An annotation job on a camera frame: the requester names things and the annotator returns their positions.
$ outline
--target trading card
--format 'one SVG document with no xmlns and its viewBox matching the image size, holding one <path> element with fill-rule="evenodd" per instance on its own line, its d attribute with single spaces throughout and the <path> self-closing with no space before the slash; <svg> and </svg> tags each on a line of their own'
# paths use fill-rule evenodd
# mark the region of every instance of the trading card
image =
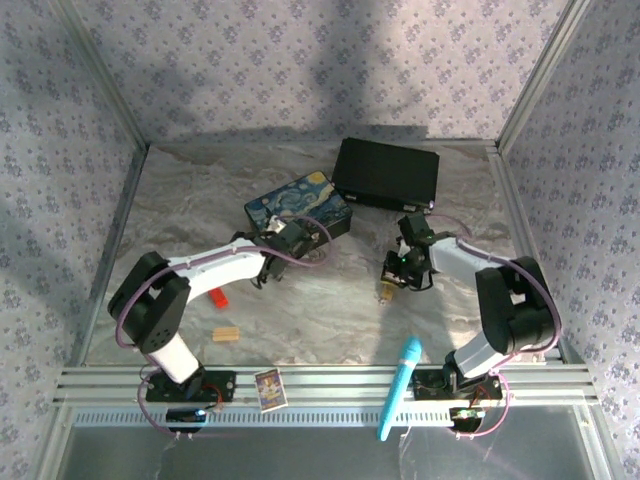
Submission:
<svg viewBox="0 0 640 480">
<path fill-rule="evenodd" d="M 284 385 L 277 368 L 256 373 L 255 376 L 262 413 L 287 406 L 287 396 L 284 393 Z"/>
</svg>

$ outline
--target white arm segment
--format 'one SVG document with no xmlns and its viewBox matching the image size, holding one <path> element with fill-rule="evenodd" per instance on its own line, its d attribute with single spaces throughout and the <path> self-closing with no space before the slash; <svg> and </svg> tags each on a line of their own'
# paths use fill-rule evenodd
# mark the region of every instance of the white arm segment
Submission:
<svg viewBox="0 0 640 480">
<path fill-rule="evenodd" d="M 229 245 L 208 252 L 198 253 L 190 257 L 170 258 L 169 265 L 190 263 L 198 258 L 233 250 L 238 247 L 255 247 L 255 244 L 244 238 L 239 238 Z M 187 299 L 187 303 L 189 303 L 198 295 L 202 295 L 214 288 L 222 287 L 227 283 L 257 277 L 262 270 L 264 262 L 265 257 L 259 252 L 236 253 L 193 269 L 177 270 L 176 274 L 189 280 L 189 286 L 191 287 L 189 298 Z M 164 347 L 149 354 L 149 356 L 171 380 L 178 384 L 185 382 L 199 367 L 198 360 L 191 353 L 179 333 L 176 333 Z"/>
<path fill-rule="evenodd" d="M 229 245 L 215 248 L 208 252 L 198 253 L 190 257 L 174 257 L 169 259 L 169 266 L 179 263 L 191 263 L 199 258 L 219 252 L 233 251 L 239 247 L 255 247 L 255 243 L 239 238 Z M 260 252 L 243 252 L 208 262 L 199 267 L 177 270 L 176 274 L 189 280 L 191 291 L 187 303 L 203 293 L 222 287 L 238 280 L 255 278 L 260 274 L 265 257 Z"/>
<path fill-rule="evenodd" d="M 455 238 L 437 241 L 429 248 L 433 268 L 445 275 L 460 280 L 468 287 L 476 289 L 476 272 L 485 268 L 498 268 L 501 265 L 461 250 Z M 487 342 L 483 332 L 453 354 L 458 368 L 466 378 L 475 378 L 487 373 L 504 355 L 496 352 Z"/>
<path fill-rule="evenodd" d="M 476 272 L 485 268 L 499 268 L 500 264 L 475 257 L 456 245 L 456 239 L 438 240 L 429 247 L 431 265 L 440 273 L 460 280 L 466 286 L 476 289 Z"/>
<path fill-rule="evenodd" d="M 177 384 L 185 382 L 199 367 L 198 360 L 177 332 L 169 343 L 149 357 Z"/>
<path fill-rule="evenodd" d="M 491 348 L 484 333 L 480 332 L 469 343 L 457 349 L 453 358 L 466 378 L 475 378 L 484 375 L 507 357 Z"/>
</svg>

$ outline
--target patterned wallpaper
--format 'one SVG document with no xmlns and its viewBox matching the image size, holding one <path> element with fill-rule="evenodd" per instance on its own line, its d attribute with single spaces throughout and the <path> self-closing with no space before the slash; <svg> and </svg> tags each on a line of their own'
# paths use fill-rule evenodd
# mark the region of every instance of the patterned wallpaper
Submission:
<svg viewBox="0 0 640 480">
<path fill-rule="evenodd" d="M 48 4 L 0 7 L 0 478 L 24 478 L 133 149 Z"/>
<path fill-rule="evenodd" d="M 497 138 L 566 0 L 82 0 L 150 143 Z"/>
<path fill-rule="evenodd" d="M 567 334 L 640 478 L 640 4 L 594 4 L 508 160 Z"/>
</svg>

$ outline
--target glass panel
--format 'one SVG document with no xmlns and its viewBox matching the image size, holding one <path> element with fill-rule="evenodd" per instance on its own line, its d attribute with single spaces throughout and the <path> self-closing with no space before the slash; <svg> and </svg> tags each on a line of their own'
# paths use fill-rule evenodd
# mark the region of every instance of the glass panel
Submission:
<svg viewBox="0 0 640 480">
<path fill-rule="evenodd" d="M 59 480 L 593 478 L 570 407 L 513 408 L 495 434 L 447 429 L 245 428 L 176 442 L 151 428 L 74 428 Z"/>
</svg>

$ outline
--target cable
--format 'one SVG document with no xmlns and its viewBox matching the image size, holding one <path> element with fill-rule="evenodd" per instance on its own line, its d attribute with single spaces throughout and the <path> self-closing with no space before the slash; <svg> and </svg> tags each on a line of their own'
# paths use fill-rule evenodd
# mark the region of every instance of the cable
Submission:
<svg viewBox="0 0 640 480">
<path fill-rule="evenodd" d="M 203 390 L 215 390 L 216 393 L 218 394 L 218 396 L 216 397 L 216 403 L 214 405 L 208 405 L 208 406 L 204 407 L 203 410 L 208 410 L 210 408 L 214 409 L 214 408 L 217 408 L 218 406 L 220 406 L 220 405 L 222 405 L 224 403 L 224 400 L 222 399 L 222 392 L 214 384 L 208 383 L 206 385 L 203 385 L 202 389 Z"/>
<path fill-rule="evenodd" d="M 409 287 L 409 291 L 410 292 L 426 292 L 427 290 L 429 290 L 430 288 L 433 287 L 433 273 L 431 273 L 431 271 L 427 272 L 428 276 L 429 276 L 429 284 L 425 287 L 420 287 L 420 288 L 411 288 Z"/>
<path fill-rule="evenodd" d="M 213 262 L 215 260 L 220 260 L 221 258 L 225 258 L 225 257 L 229 257 L 232 255 L 237 255 L 238 253 L 263 253 L 263 254 L 268 254 L 268 255 L 273 255 L 275 257 L 279 257 L 282 258 L 283 260 L 286 260 L 289 263 L 292 263 L 294 265 L 298 265 L 301 267 L 319 267 L 320 265 L 324 265 L 325 263 L 327 263 L 331 257 L 331 254 L 333 253 L 333 248 L 332 248 L 332 242 L 333 239 L 331 238 L 331 234 L 329 233 L 329 231 L 327 230 L 327 228 L 322 225 L 322 223 L 320 223 L 319 221 L 317 221 L 314 218 L 311 217 L 307 217 L 305 215 L 300 215 L 295 217 L 296 219 L 299 220 L 305 220 L 309 223 L 312 223 L 313 225 L 315 225 L 316 227 L 318 227 L 318 229 L 324 234 L 324 236 L 327 238 L 327 242 L 329 245 L 329 252 L 327 253 L 327 255 L 321 259 L 318 262 L 305 262 L 303 260 L 298 260 L 297 258 L 294 258 L 290 255 L 287 255 L 285 253 L 279 252 L 278 250 L 274 250 L 272 248 L 269 247 L 262 247 L 262 246 L 248 246 L 248 247 L 237 247 L 237 248 L 229 248 L 227 250 L 223 250 L 222 252 L 216 252 L 216 253 L 212 253 L 210 255 L 206 255 L 204 257 L 198 258 L 196 260 L 193 260 L 189 263 L 180 263 L 177 265 L 173 265 L 171 267 L 166 267 L 162 270 L 160 270 L 159 272 L 157 272 L 155 275 L 152 275 L 148 280 L 146 280 L 142 285 L 140 285 L 140 287 L 138 288 L 138 290 L 136 290 L 136 292 L 129 298 L 129 300 L 127 301 L 127 303 L 125 304 L 124 308 L 122 309 L 122 311 L 120 312 L 120 315 L 118 315 L 118 321 L 116 324 L 116 332 L 115 332 L 115 337 L 116 337 L 116 343 L 118 344 L 118 346 L 120 348 L 128 348 L 128 349 L 132 349 L 132 348 L 136 348 L 135 344 L 133 343 L 126 343 L 123 339 L 122 339 L 122 325 L 124 324 L 127 315 L 129 315 L 129 312 L 131 311 L 131 309 L 133 308 L 133 306 L 135 305 L 135 303 L 140 299 L 140 297 L 149 289 L 151 288 L 151 286 L 156 282 L 156 280 L 158 280 L 159 278 L 177 271 L 177 270 L 183 270 L 183 269 L 192 269 L 195 267 L 198 267 L 200 265 L 203 265 L 205 263 L 208 262 Z"/>
<path fill-rule="evenodd" d="M 442 390 L 443 388 L 445 388 L 447 386 L 447 382 L 445 382 L 444 380 L 442 380 L 442 385 L 438 385 L 435 387 L 426 387 L 424 385 L 416 385 L 417 388 L 422 388 L 423 390 L 426 390 L 427 392 L 433 392 L 436 390 Z"/>
<path fill-rule="evenodd" d="M 152 367 L 152 366 L 153 366 L 153 365 L 150 365 L 150 364 L 148 364 L 148 363 L 147 363 L 147 364 L 143 365 L 142 367 L 140 367 L 140 371 L 138 372 L 138 377 L 140 377 L 140 380 L 144 380 L 144 377 L 142 376 L 142 371 L 143 371 L 145 368 L 147 368 L 147 367 Z"/>
<path fill-rule="evenodd" d="M 491 400 L 491 395 L 489 395 L 489 392 L 487 392 L 487 389 L 484 388 L 482 385 L 478 385 L 478 388 L 476 388 L 476 391 L 473 394 L 473 398 L 471 399 L 471 403 L 469 403 L 469 408 L 473 407 L 473 404 L 480 399 L 479 393 L 484 393 L 485 397 L 487 397 L 487 400 Z"/>
<path fill-rule="evenodd" d="M 509 389 L 509 383 L 507 382 L 507 379 L 505 378 L 505 376 L 502 375 L 499 372 L 496 372 L 495 374 L 498 376 L 498 378 L 500 379 L 500 381 L 504 385 L 504 390 L 506 392 L 504 410 L 502 410 L 502 415 L 500 415 L 500 418 L 498 419 L 498 421 L 491 428 L 488 428 L 487 430 L 483 430 L 482 432 L 475 432 L 475 433 L 455 432 L 456 438 L 460 438 L 460 437 L 468 437 L 468 438 L 484 437 L 485 435 L 489 435 L 489 434 L 495 432 L 500 427 L 500 425 L 502 425 L 504 423 L 504 420 L 507 418 L 507 414 L 509 413 L 509 407 L 511 405 L 511 391 Z"/>
<path fill-rule="evenodd" d="M 529 282 L 529 284 L 531 284 L 531 286 L 540 294 L 545 304 L 547 305 L 547 308 L 551 312 L 551 318 L 553 319 L 553 326 L 554 326 L 553 336 L 551 337 L 551 340 L 549 340 L 549 342 L 546 345 L 544 345 L 543 347 L 523 349 L 518 352 L 514 352 L 511 355 L 509 355 L 507 358 L 502 360 L 500 363 L 495 365 L 493 368 L 497 368 L 504 365 L 518 353 L 525 353 L 525 352 L 526 353 L 546 353 L 552 348 L 554 348 L 558 343 L 558 340 L 560 339 L 560 335 L 562 333 L 562 322 L 560 320 L 560 314 L 558 313 L 558 309 L 556 308 L 556 305 L 553 302 L 551 295 L 549 295 L 549 292 L 547 292 L 547 290 L 542 286 L 542 284 L 538 282 L 538 280 L 536 280 L 533 277 L 533 275 L 527 272 L 524 268 L 522 268 L 517 263 L 512 262 L 511 260 L 507 260 L 506 258 L 502 258 L 502 257 L 494 257 L 493 255 L 490 255 L 487 252 L 483 252 L 482 250 L 477 250 L 476 248 L 471 247 L 470 245 L 465 243 L 464 240 L 460 237 L 456 238 L 456 245 L 461 250 L 475 257 L 482 258 L 490 262 L 495 262 L 499 265 L 503 265 L 505 267 L 511 268 L 512 270 L 515 270 L 519 275 L 524 277 Z"/>
<path fill-rule="evenodd" d="M 144 404 L 144 397 L 142 396 L 142 389 L 144 388 L 145 385 L 149 384 L 149 380 L 151 380 L 152 376 L 154 376 L 156 373 L 161 373 L 161 372 L 162 372 L 161 369 L 156 369 L 156 370 L 154 370 L 153 372 L 149 373 L 146 377 L 144 377 L 142 379 L 142 382 L 140 382 L 140 385 L 138 385 L 138 392 L 137 392 L 137 395 L 136 395 L 137 399 L 138 399 L 138 405 L 140 406 L 140 411 L 142 412 L 142 415 L 144 415 L 144 418 L 147 419 L 147 422 L 149 422 L 153 428 L 155 428 L 157 431 L 159 431 L 163 435 L 168 435 L 169 437 L 178 438 L 180 436 L 179 433 L 178 432 L 172 432 L 167 427 L 163 427 L 158 422 L 156 422 L 155 419 L 151 416 L 151 414 L 147 410 L 147 407 Z"/>
<path fill-rule="evenodd" d="M 442 218 L 444 220 L 449 220 L 453 223 L 457 223 L 463 230 L 465 233 L 465 236 L 472 238 L 473 237 L 473 233 L 471 232 L 471 229 L 467 226 L 466 223 L 464 223 L 462 220 L 458 220 L 455 217 L 452 217 L 450 215 L 445 215 L 443 213 L 431 213 L 429 215 L 426 215 L 427 218 Z"/>
</svg>

